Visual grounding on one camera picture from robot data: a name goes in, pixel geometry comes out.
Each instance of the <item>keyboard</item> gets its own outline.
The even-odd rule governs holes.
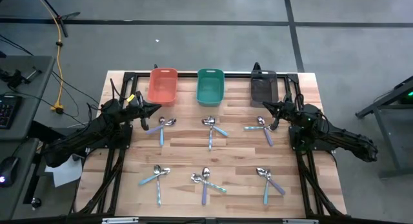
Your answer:
[[[10,129],[21,99],[21,96],[0,95],[0,129]]]

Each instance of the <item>white paper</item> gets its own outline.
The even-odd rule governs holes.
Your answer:
[[[80,159],[74,161],[70,156],[66,162],[56,168],[46,166],[45,172],[53,172],[54,187],[59,187],[81,177],[82,162]]]

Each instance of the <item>black basket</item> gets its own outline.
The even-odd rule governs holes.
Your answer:
[[[255,63],[251,72],[251,106],[264,108],[263,101],[278,101],[277,74],[261,70],[259,63]]]

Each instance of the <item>green basket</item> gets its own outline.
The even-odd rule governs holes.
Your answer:
[[[196,100],[205,107],[217,107],[224,99],[224,72],[220,69],[201,69],[198,71]]]

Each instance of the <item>red basket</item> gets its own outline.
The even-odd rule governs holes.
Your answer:
[[[148,100],[164,106],[175,103],[178,71],[175,68],[155,68],[150,72]]]

